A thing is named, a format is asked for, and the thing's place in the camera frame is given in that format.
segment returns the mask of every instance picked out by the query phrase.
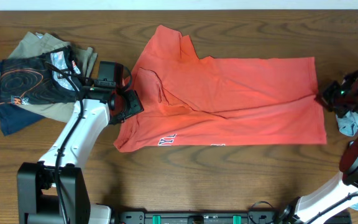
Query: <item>green strip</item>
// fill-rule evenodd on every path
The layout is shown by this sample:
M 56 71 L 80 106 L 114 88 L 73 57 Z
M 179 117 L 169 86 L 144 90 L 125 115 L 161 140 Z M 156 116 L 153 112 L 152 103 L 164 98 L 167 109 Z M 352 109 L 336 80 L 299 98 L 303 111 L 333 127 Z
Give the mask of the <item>green strip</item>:
M 233 224 L 241 224 L 241 216 L 233 215 Z
M 153 215 L 153 224 L 161 224 L 161 216 Z

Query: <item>red shirt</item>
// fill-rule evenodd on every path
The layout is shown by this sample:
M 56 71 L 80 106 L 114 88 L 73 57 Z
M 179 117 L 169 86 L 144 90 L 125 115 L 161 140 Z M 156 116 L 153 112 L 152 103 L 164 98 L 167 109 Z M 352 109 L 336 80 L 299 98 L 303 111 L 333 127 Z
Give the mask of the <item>red shirt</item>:
M 314 58 L 199 59 L 190 37 L 159 26 L 138 59 L 144 112 L 121 126 L 121 152 L 143 146 L 326 144 Z

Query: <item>khaki pants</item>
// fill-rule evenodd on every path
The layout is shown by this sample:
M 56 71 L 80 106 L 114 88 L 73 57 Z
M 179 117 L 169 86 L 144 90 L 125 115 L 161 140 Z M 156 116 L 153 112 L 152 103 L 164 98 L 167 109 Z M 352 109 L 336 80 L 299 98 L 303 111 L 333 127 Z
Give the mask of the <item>khaki pants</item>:
M 71 45 L 70 42 L 61 41 L 50 34 L 45 34 L 41 39 L 28 32 L 20 41 L 16 49 L 8 58 L 29 58 L 41 55 Z M 72 47 L 76 58 L 83 64 L 82 72 L 89 77 L 98 53 L 94 53 L 91 47 L 86 50 Z M 46 118 L 67 122 L 74 110 L 74 103 L 54 103 L 49 105 L 17 105 L 25 110 L 40 114 Z

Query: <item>wooden surface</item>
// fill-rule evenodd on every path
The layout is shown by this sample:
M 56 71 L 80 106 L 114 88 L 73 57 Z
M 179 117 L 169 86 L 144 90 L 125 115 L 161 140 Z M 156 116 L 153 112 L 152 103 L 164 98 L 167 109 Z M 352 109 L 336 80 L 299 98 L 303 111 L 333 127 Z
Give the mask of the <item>wooden surface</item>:
M 320 84 L 358 69 L 358 11 L 0 12 L 0 60 L 27 31 L 49 32 L 93 47 L 98 61 L 131 68 L 159 24 L 190 34 L 200 58 L 315 56 Z M 247 210 L 259 200 L 280 207 L 337 172 L 351 139 L 338 132 L 332 113 L 325 120 L 325 146 L 146 147 L 130 154 L 114 148 L 119 126 L 110 126 L 90 155 L 86 186 L 93 203 L 118 209 Z M 0 223 L 17 223 L 18 168 L 38 161 L 64 125 L 44 119 L 10 136 L 0 131 Z M 358 212 L 352 218 L 358 223 Z

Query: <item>white background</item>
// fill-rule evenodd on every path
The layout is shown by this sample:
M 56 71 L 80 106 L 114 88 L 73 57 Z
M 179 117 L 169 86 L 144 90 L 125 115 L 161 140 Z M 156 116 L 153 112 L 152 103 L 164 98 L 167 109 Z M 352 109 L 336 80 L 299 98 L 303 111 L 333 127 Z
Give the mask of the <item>white background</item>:
M 0 10 L 358 9 L 358 0 L 0 0 Z

